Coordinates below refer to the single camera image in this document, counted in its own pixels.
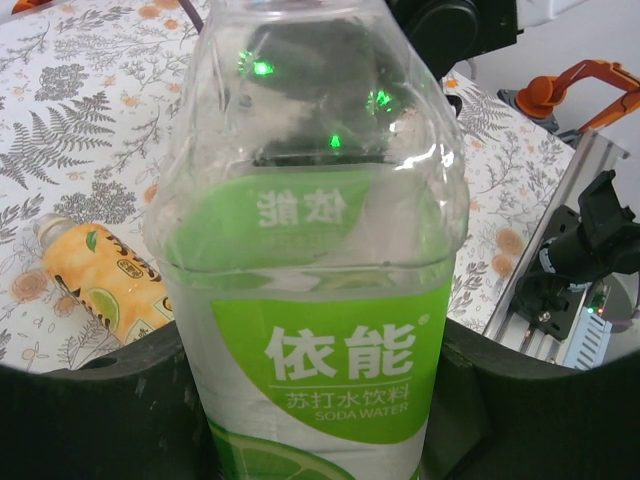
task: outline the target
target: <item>floral tablecloth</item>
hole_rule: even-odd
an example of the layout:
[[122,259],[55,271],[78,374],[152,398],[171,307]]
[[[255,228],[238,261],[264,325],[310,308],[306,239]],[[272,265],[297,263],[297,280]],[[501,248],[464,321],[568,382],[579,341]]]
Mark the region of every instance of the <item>floral tablecloth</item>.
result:
[[[206,0],[195,2],[206,14]],[[108,226],[142,256],[196,33],[177,0],[75,0],[0,26],[0,361],[78,368],[118,341],[42,272],[50,211]],[[573,151],[469,80],[469,235],[449,316],[481,332]]]

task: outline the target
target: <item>black cable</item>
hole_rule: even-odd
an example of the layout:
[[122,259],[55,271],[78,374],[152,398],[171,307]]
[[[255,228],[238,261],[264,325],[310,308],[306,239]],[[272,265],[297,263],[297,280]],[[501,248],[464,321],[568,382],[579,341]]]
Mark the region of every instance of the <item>black cable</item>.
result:
[[191,20],[191,23],[193,23],[193,26],[195,27],[196,32],[200,33],[202,31],[202,26],[204,25],[204,22],[202,21],[202,18],[200,18],[200,15],[198,14],[193,4],[190,2],[190,0],[178,0],[178,1],[180,2],[180,6],[182,7],[182,9],[186,12],[187,16]]

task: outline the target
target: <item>green bottle label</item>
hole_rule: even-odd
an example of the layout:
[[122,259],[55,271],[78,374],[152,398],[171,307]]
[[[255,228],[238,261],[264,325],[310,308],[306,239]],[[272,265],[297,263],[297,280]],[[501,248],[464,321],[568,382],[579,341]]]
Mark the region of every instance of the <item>green bottle label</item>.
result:
[[395,444],[425,424],[450,284],[338,302],[213,302],[225,344],[275,405],[321,432]]

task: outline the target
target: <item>green led light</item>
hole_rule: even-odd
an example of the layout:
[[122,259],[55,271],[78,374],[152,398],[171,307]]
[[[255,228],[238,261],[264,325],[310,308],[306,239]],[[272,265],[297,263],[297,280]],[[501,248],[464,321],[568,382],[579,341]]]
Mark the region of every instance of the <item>green led light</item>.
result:
[[340,148],[340,146],[342,145],[342,142],[340,141],[340,136],[333,135],[331,137],[331,140],[329,140],[329,145],[331,146],[331,148]]
[[273,65],[267,62],[256,62],[253,64],[253,72],[260,76],[271,75],[274,72],[274,68]]
[[376,102],[378,102],[378,105],[380,105],[381,107],[384,107],[385,105],[388,105],[389,102],[391,102],[391,96],[384,90],[378,90]]

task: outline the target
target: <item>orange robotic arm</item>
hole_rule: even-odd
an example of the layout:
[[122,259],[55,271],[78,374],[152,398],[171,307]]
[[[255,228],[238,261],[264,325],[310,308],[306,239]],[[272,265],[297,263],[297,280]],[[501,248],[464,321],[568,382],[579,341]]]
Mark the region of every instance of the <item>orange robotic arm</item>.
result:
[[640,108],[640,79],[623,70],[619,63],[604,60],[583,60],[558,77],[536,77],[527,88],[518,92],[516,104],[526,115],[546,118],[553,113],[555,106],[564,101],[571,85],[588,77],[602,80],[627,93],[589,120],[580,132],[611,125]]

